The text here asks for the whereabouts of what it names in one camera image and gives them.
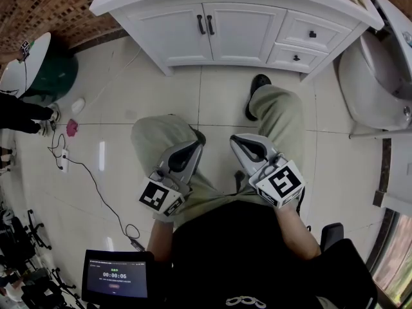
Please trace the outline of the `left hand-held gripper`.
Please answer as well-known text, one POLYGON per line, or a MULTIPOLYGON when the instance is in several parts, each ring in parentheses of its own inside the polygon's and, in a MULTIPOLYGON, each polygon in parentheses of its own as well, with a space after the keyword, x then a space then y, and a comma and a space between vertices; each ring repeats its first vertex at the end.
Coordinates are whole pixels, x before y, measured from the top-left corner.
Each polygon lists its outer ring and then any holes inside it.
POLYGON ((166 149, 149 177, 138 188, 138 202, 158 215, 169 217, 185 202, 189 182, 203 153, 199 141, 182 142, 166 149))

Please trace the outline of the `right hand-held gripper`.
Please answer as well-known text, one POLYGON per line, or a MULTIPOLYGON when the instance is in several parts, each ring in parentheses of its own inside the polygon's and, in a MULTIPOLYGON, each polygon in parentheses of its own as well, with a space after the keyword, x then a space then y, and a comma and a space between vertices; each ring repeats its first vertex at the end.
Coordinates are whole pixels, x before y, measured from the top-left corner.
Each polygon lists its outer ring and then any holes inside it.
POLYGON ((277 153, 267 137, 251 133, 232 135, 230 146, 251 176, 249 184, 273 207, 280 209, 304 197, 306 183, 295 162, 277 153))

